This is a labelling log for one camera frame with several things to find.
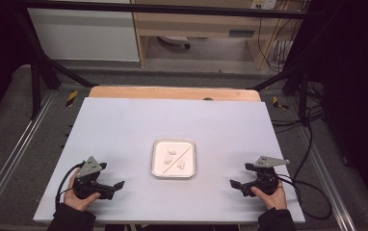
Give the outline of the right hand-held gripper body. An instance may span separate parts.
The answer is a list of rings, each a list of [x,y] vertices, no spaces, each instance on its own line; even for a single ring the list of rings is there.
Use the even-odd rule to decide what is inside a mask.
[[[243,196],[254,196],[254,193],[251,191],[252,187],[260,189],[265,194],[273,194],[278,184],[275,167],[289,165],[290,161],[261,156],[251,164],[254,164],[256,167],[256,179],[252,182],[241,184],[240,191]]]

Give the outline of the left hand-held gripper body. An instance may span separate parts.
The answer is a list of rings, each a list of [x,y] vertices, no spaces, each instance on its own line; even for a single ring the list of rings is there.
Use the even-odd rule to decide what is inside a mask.
[[[100,193],[100,199],[111,200],[113,198],[114,187],[97,182],[97,178],[102,171],[99,164],[93,156],[90,156],[80,167],[73,184],[73,190],[78,198],[85,199],[93,193]]]

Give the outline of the square white tray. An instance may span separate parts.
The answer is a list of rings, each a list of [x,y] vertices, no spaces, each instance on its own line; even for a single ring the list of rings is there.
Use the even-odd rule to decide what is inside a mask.
[[[158,139],[153,144],[153,152],[152,152],[152,163],[151,163],[151,172],[154,176],[159,178],[191,178],[190,177],[179,177],[179,176],[166,176],[162,174],[162,161],[163,157],[167,153],[168,147],[184,147],[184,146],[191,146],[193,151],[194,157],[194,174],[196,173],[196,146],[195,143],[190,139]]]

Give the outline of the thin light stick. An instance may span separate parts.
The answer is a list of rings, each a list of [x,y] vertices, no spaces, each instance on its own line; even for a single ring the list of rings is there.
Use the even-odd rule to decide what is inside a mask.
[[[194,149],[191,146],[174,147],[176,155],[171,155],[167,148],[167,153],[162,161],[162,174],[166,176],[190,177],[194,174]],[[171,157],[172,161],[169,165],[165,165],[165,158]],[[185,162],[185,168],[177,167],[179,161]]]

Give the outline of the person's left hand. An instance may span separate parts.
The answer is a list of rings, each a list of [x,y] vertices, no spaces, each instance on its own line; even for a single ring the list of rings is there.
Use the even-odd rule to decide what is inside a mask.
[[[85,212],[87,208],[100,197],[100,193],[95,192],[85,199],[80,199],[76,196],[73,190],[73,184],[79,170],[80,168],[75,170],[68,182],[67,191],[64,194],[64,204],[77,211]]]

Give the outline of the person's right hand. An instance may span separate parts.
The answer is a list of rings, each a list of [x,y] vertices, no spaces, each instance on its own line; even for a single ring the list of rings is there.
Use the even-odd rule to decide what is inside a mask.
[[[268,210],[271,210],[271,209],[286,210],[287,209],[285,190],[283,188],[283,184],[281,181],[278,182],[276,186],[276,191],[273,194],[265,194],[264,192],[262,192],[260,189],[256,187],[252,187],[251,191],[264,202]]]

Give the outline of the yellow black tape strip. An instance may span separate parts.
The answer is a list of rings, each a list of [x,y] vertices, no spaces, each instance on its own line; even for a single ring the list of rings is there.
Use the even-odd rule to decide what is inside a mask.
[[[274,108],[280,108],[282,110],[289,110],[287,105],[280,104],[277,97],[273,96],[273,106]]]
[[[78,94],[78,90],[74,90],[68,97],[67,101],[66,101],[66,107],[71,107],[73,102],[74,102],[74,99],[76,98]]]

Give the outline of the wooden table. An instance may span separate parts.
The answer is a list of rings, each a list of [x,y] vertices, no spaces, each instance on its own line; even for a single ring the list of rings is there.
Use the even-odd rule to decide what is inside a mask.
[[[256,90],[174,88],[174,87],[126,87],[96,86],[89,97],[95,98],[141,98],[141,99],[185,99],[214,101],[260,102]]]

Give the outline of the white cabinet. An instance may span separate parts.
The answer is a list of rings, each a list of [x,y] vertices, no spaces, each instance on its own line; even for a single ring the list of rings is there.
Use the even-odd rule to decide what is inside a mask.
[[[44,52],[54,60],[139,58],[132,13],[28,10]]]

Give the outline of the chair base with caster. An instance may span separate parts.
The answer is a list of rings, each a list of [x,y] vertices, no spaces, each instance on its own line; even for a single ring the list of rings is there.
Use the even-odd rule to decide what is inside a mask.
[[[185,49],[191,48],[191,44],[185,37],[160,37],[160,40],[174,45],[181,45]]]

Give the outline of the wooden desk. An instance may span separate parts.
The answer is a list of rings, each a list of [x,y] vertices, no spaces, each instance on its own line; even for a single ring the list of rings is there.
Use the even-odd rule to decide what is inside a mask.
[[[252,0],[131,0],[133,4],[252,9]],[[300,12],[304,0],[276,0],[273,10]],[[291,30],[280,18],[135,13],[136,32],[144,37],[238,38],[249,46],[255,67],[266,65],[273,43],[292,40]]]

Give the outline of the aluminium rail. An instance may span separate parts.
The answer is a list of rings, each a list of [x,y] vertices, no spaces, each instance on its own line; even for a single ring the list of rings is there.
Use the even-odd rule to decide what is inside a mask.
[[[21,134],[21,137],[13,148],[13,151],[11,152],[5,164],[2,166],[0,170],[0,196],[6,185],[8,184],[10,178],[12,177],[13,172],[18,165],[20,159],[22,158],[24,152],[26,151],[30,141],[38,130],[40,123],[44,119],[44,116],[48,111],[52,103],[52,98],[55,94],[56,92],[54,90],[49,90],[47,94],[43,97],[43,100],[40,104],[40,111],[37,113],[35,118],[29,121],[24,132]]]
[[[345,203],[334,184],[331,174],[329,173],[325,163],[323,162],[320,152],[314,143],[313,137],[307,127],[301,127],[300,132],[304,138],[305,144],[308,147],[308,156],[318,175],[319,181],[326,195],[329,198],[334,217],[341,231],[355,231],[355,224],[348,212]]]

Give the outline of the white wall socket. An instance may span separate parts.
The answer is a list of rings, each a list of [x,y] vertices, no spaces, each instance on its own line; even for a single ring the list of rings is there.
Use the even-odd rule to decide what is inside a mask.
[[[251,8],[258,10],[272,10],[276,5],[276,0],[252,0]]]

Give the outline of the black metal frame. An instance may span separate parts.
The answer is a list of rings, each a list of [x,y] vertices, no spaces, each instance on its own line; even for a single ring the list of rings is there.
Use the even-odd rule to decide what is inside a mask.
[[[11,2],[13,15],[17,24],[25,34],[28,45],[35,56],[32,64],[32,90],[33,90],[33,116],[40,110],[39,77],[45,84],[56,90],[61,82],[54,69],[63,73],[68,78],[76,81],[84,87],[95,87],[95,83],[83,79],[71,72],[61,64],[49,58],[43,51],[38,36],[31,23],[28,23],[24,15],[28,8],[49,10],[71,10],[91,12],[117,12],[117,13],[169,13],[169,14],[194,14],[194,15],[216,15],[216,16],[238,16],[257,18],[287,18],[308,19],[318,17],[318,13],[309,12],[285,12],[274,10],[241,10],[234,8],[214,8],[195,6],[172,6],[172,5],[148,5],[148,4],[123,4],[123,3],[100,3],[100,2],[77,2],[77,1],[53,1],[53,0],[13,0]]]

